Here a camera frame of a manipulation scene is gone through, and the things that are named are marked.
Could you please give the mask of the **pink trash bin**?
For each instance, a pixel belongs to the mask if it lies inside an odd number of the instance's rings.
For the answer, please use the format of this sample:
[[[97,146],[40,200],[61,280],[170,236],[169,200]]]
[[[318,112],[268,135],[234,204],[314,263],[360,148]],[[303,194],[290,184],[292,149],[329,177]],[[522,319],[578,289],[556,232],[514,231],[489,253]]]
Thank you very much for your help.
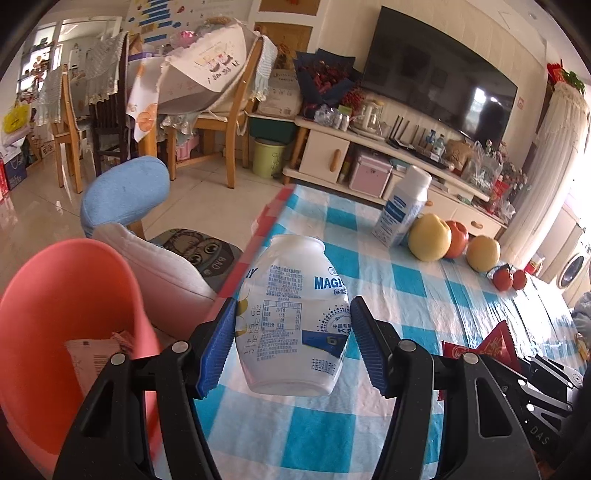
[[[45,478],[84,395],[66,344],[126,331],[132,355],[161,346],[127,262],[92,239],[55,243],[29,259],[1,298],[1,408],[19,447]]]

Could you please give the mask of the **yellow pear right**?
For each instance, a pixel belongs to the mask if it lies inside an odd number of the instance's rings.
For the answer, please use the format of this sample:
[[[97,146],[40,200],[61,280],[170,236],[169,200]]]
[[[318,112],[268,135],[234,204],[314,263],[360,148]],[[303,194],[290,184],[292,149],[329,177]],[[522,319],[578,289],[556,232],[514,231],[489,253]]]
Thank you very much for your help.
[[[496,266],[500,255],[500,244],[495,239],[484,235],[474,237],[466,251],[469,266],[479,273],[487,273]]]

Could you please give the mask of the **dark flower bouquet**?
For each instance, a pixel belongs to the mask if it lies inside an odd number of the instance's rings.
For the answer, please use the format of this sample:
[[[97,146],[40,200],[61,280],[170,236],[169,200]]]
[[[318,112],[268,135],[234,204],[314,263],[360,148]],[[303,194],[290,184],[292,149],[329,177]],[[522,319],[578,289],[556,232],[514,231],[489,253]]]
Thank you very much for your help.
[[[360,108],[362,73],[355,68],[355,57],[342,56],[318,48],[315,53],[297,52],[294,70],[303,96],[301,116],[315,117],[322,106]]]

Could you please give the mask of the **tall white milk bottle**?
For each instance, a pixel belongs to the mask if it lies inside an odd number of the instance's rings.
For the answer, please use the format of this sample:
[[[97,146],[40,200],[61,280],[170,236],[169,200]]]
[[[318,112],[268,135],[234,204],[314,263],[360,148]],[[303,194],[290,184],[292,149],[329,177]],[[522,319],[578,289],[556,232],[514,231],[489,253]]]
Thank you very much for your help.
[[[428,200],[432,177],[410,166],[392,191],[373,229],[373,235],[387,248],[399,245]]]

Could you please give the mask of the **red apple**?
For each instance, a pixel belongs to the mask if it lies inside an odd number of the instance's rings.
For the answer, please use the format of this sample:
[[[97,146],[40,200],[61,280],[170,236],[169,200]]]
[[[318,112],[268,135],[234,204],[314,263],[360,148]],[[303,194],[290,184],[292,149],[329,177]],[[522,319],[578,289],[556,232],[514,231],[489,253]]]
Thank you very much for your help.
[[[445,255],[446,259],[455,259],[462,255],[469,242],[469,232],[464,224],[455,220],[448,220],[452,233],[452,241]]]

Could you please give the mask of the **grey wipes packet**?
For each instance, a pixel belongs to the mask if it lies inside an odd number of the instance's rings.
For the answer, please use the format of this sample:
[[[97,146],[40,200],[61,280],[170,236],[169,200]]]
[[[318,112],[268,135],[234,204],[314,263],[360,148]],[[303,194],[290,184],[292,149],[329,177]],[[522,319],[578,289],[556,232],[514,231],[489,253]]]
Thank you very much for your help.
[[[65,343],[65,348],[84,396],[89,393],[110,357],[120,350],[114,339],[69,340]]]

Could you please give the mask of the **white standing air conditioner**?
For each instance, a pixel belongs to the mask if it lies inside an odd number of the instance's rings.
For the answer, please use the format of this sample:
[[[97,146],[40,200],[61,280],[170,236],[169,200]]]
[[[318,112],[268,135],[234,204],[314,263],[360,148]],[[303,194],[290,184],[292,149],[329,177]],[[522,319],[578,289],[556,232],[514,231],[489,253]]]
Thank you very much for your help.
[[[504,262],[525,267],[556,220],[575,160],[583,151],[588,114],[588,104],[578,90],[566,82],[555,85],[528,174],[531,189],[500,239]]]

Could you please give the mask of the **wooden chair with cloth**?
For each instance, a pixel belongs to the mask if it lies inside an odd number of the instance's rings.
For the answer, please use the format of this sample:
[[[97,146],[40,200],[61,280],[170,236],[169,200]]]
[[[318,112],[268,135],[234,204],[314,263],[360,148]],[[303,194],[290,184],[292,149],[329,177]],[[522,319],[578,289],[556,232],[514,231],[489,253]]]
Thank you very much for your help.
[[[164,133],[169,178],[176,170],[215,156],[211,146],[196,157],[181,159],[177,135],[198,131],[224,135],[226,184],[235,188],[235,143],[245,135],[252,105],[266,99],[277,48],[269,37],[239,22],[218,17],[204,33],[163,56],[132,60],[127,80],[126,114],[140,154],[157,153]]]

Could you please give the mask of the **blue checkered tablecloth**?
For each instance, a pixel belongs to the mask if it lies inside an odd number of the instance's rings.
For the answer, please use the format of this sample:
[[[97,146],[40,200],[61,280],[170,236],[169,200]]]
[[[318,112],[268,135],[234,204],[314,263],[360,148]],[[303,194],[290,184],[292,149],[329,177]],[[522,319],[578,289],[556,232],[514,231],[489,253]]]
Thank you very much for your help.
[[[541,354],[584,367],[576,329],[559,291],[531,281],[498,292],[463,259],[424,263],[407,248],[388,249],[374,236],[379,210],[298,186],[270,235],[306,235],[325,253],[351,296],[398,333],[440,353],[446,342],[476,347],[501,321],[520,355]],[[356,342],[349,342],[334,391],[315,398],[253,393],[238,356],[221,382],[197,402],[198,416],[225,479],[368,479],[387,434],[394,404],[370,384]]]

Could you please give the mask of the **small white yogurt bottle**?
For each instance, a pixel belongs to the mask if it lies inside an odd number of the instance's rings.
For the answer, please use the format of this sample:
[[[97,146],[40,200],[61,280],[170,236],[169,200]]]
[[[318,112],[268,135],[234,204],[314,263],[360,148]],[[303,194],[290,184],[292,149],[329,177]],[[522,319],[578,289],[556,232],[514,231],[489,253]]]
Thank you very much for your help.
[[[281,234],[238,293],[235,344],[249,389],[277,396],[332,393],[351,332],[348,289],[317,238]]]

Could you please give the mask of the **tangerine with leaf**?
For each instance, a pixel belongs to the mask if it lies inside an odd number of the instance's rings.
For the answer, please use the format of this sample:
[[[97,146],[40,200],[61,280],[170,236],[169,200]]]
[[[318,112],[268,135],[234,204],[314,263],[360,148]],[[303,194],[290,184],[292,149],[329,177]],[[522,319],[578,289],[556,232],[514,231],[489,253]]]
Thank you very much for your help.
[[[487,273],[487,277],[499,292],[506,292],[513,286],[514,277],[509,264],[494,267]]]

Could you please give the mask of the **small tangerine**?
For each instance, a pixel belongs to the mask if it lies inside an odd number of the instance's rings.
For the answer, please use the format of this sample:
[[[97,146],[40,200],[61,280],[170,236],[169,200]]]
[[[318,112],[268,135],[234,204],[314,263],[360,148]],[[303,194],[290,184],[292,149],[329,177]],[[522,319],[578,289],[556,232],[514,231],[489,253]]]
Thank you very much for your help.
[[[525,288],[528,282],[528,275],[524,270],[515,270],[513,272],[512,287],[515,291],[520,291]]]

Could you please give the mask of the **yellow pear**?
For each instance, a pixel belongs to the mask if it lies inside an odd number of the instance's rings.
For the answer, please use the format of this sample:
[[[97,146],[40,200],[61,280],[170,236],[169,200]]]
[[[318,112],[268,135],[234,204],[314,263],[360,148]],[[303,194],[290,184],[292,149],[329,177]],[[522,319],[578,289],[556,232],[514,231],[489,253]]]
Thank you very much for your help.
[[[469,266],[479,273],[487,273],[496,266],[500,255],[500,244],[495,239],[484,235],[474,237],[466,251]]]
[[[439,216],[428,213],[418,218],[408,234],[411,253],[423,262],[442,259],[452,242],[450,226]]]

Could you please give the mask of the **red candy wrapper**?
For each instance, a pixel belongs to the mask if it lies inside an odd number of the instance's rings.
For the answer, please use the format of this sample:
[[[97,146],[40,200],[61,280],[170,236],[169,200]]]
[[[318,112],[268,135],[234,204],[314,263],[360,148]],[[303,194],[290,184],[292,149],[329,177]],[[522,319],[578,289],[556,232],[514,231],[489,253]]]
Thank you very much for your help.
[[[489,355],[514,371],[521,372],[513,337],[506,320],[499,322],[476,348],[443,341],[442,349],[444,357],[454,359],[459,359],[468,352]]]

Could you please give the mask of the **white tv cabinet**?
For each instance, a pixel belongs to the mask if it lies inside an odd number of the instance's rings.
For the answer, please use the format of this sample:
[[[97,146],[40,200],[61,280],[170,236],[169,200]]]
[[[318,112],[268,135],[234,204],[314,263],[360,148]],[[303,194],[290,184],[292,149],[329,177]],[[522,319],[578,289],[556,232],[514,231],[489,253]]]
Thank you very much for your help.
[[[471,235],[487,235],[498,239],[505,225],[496,216],[475,205],[489,197],[448,170],[437,168],[387,143],[371,140],[352,131],[342,132],[302,118],[295,119],[297,136],[290,161],[283,168],[283,182],[303,181],[342,192],[368,202],[383,205],[410,166],[416,166],[432,177],[424,211],[444,220],[465,225]],[[392,173],[384,193],[373,197],[349,188],[356,159],[366,155],[388,161]]]

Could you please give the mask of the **pink storage box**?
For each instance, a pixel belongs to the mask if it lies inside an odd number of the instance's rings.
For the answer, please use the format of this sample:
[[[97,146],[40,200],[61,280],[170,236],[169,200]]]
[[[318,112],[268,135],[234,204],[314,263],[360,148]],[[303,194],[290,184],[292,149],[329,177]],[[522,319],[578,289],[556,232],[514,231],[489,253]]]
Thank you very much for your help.
[[[356,159],[349,188],[380,198],[387,187],[392,170],[392,165],[388,161],[362,155]]]

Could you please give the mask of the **black flat television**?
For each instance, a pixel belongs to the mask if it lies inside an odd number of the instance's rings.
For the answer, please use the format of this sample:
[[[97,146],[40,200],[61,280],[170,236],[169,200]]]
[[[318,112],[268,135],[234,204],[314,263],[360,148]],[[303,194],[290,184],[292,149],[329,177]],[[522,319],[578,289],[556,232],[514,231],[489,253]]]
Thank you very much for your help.
[[[494,146],[517,95],[517,86],[479,54],[388,7],[381,8],[361,86]]]

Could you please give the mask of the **white electric kettle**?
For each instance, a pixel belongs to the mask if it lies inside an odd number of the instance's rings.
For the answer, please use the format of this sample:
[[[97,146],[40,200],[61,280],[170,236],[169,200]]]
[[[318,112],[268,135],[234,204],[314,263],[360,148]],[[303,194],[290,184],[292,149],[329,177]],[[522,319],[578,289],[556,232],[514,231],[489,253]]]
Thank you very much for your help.
[[[375,99],[363,100],[353,115],[352,129],[358,134],[384,140],[385,126],[382,121],[384,102]]]

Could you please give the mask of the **green waste bucket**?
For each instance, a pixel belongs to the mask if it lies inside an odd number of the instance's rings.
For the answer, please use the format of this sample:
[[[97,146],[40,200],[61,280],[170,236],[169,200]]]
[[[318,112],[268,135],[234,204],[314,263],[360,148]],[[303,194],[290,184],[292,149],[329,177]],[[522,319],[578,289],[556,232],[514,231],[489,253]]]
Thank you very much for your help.
[[[257,138],[254,140],[252,172],[263,179],[276,178],[283,169],[283,153],[287,144]]]

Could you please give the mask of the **yellow pear left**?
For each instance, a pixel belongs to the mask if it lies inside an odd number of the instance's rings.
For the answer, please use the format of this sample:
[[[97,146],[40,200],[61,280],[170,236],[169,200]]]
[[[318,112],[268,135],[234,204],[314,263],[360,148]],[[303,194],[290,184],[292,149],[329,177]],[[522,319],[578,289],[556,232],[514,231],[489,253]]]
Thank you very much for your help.
[[[428,213],[418,218],[408,234],[411,253],[423,262],[442,259],[452,242],[450,226],[439,216]]]

